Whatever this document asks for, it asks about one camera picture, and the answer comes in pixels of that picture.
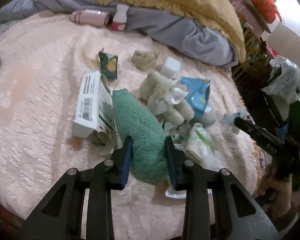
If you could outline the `white green medicine carton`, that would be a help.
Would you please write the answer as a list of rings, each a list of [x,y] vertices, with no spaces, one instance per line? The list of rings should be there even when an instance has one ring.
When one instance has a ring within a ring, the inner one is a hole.
[[[116,145],[111,92],[99,71],[83,75],[72,135],[103,146]]]

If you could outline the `grey-blue quilt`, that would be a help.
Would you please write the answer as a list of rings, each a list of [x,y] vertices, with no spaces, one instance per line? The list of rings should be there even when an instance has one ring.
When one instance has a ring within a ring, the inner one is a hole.
[[[100,5],[96,0],[13,0],[0,9],[0,21],[21,20],[44,10],[72,13],[93,9],[114,14],[116,7],[117,2]],[[130,7],[125,31],[148,35],[206,64],[225,68],[238,64],[234,45],[220,31],[168,11]]]

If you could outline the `white bottle pink label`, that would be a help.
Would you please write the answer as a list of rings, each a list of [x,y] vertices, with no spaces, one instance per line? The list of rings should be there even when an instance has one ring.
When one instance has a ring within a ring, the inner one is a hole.
[[[127,22],[127,11],[129,9],[128,5],[118,4],[116,8],[116,14],[113,17],[111,23],[112,31],[124,31]]]

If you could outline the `white foam block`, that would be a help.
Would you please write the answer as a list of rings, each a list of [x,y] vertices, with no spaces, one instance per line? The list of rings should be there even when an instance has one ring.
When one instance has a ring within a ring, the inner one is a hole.
[[[180,69],[181,62],[169,56],[162,65],[160,73],[171,79]]]

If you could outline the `green plush sock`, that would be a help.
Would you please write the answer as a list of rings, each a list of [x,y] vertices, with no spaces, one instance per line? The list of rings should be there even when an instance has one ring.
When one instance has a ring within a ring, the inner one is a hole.
[[[133,141],[131,174],[143,183],[161,184],[168,175],[162,126],[127,89],[114,90],[111,98],[120,139],[130,136]]]

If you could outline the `crumpled brown tissue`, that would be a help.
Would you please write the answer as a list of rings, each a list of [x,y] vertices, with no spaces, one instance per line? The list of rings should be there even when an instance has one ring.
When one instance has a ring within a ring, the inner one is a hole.
[[[141,71],[147,72],[156,67],[159,53],[156,51],[136,50],[132,56],[134,66]]]

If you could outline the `wooden baby crib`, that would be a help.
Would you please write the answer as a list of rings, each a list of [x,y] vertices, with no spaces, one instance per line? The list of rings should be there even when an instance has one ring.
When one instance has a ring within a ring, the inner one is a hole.
[[[266,43],[258,38],[249,27],[243,27],[245,40],[245,61],[232,67],[232,78],[234,81],[243,82],[247,78],[267,79],[270,77],[272,59]]]

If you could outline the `dark green snack wrapper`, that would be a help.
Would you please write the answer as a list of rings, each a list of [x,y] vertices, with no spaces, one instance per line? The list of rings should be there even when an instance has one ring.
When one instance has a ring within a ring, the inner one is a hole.
[[[109,79],[117,79],[118,56],[102,51],[98,52],[101,65],[101,73]]]

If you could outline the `blue snack bag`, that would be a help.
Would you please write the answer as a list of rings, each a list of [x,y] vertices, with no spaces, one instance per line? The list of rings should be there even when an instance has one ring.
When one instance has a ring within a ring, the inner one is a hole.
[[[208,105],[210,82],[200,78],[183,76],[180,83],[187,88],[189,93],[186,100],[193,108],[195,116],[200,118]]]

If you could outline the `white milk powder bag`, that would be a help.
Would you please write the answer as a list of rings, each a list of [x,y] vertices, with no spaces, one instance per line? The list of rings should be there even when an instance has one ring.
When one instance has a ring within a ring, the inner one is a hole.
[[[164,119],[162,122],[162,128],[165,134],[172,138],[176,149],[185,150],[191,129],[189,121],[184,122],[180,126],[175,126]]]

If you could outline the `white plastic bag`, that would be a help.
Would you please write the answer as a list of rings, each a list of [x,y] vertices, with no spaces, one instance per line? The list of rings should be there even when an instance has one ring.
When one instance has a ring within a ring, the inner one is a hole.
[[[296,101],[296,90],[300,82],[300,69],[289,59],[277,56],[270,60],[270,78],[261,90],[267,95],[278,96],[287,104]]]

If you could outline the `white green plastic pouch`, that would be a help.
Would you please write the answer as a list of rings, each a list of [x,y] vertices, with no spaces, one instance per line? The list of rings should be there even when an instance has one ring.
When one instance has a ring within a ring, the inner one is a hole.
[[[203,167],[213,167],[215,164],[216,159],[211,135],[201,123],[195,123],[190,129],[185,154],[188,159]]]

